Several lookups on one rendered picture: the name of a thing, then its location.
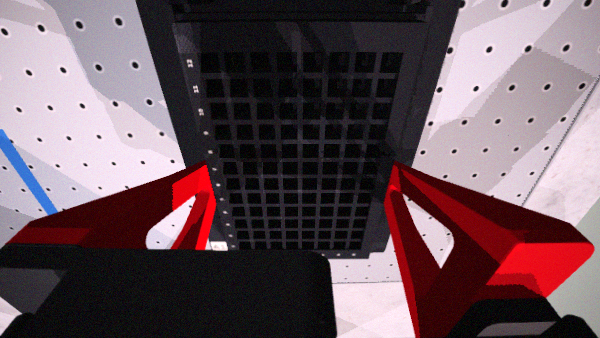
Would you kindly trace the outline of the black well plate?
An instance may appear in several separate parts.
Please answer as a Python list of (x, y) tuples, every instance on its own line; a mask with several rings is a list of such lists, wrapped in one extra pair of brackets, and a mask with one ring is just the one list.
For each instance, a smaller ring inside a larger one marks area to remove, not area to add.
[(369, 259), (429, 24), (425, 14), (175, 16), (228, 248)]

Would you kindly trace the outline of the blue tape outline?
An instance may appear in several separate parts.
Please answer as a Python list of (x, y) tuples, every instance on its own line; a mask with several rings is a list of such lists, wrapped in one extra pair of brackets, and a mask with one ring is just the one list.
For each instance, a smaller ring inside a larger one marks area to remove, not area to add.
[(37, 182), (3, 129), (0, 129), (0, 148), (6, 155), (10, 163), (13, 165), (15, 170), (18, 172), (20, 177), (23, 179), (25, 184), (28, 186), (30, 191), (33, 193), (35, 198), (38, 200), (40, 205), (46, 211), (48, 215), (57, 213), (57, 209), (50, 201), (40, 184)]

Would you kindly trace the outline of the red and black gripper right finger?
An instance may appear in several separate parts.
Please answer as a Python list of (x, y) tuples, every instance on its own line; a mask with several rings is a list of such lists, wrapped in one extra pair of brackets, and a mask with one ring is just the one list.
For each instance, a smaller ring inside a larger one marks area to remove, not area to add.
[[(401, 192), (452, 233), (441, 268)], [(571, 223), (397, 161), (384, 207), (415, 338), (446, 337), (480, 300), (546, 299), (594, 252)]]

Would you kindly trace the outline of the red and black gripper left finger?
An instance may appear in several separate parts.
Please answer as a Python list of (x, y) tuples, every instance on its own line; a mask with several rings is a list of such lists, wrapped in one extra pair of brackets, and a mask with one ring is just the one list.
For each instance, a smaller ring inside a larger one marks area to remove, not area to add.
[(205, 249), (216, 206), (206, 160), (166, 177), (30, 221), (6, 244), (148, 249), (149, 230), (196, 193), (186, 223), (170, 249)]

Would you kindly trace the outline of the grey perforated base plate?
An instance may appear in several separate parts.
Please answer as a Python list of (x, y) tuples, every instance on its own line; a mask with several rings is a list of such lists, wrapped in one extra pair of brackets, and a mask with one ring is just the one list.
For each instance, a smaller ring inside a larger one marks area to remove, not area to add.
[[(525, 207), (600, 85), (600, 0), (462, 0), (412, 168)], [(185, 169), (135, 0), (0, 0), (0, 129), (58, 212)], [(48, 215), (0, 148), (0, 249)], [(333, 285), (402, 283), (391, 235)]]

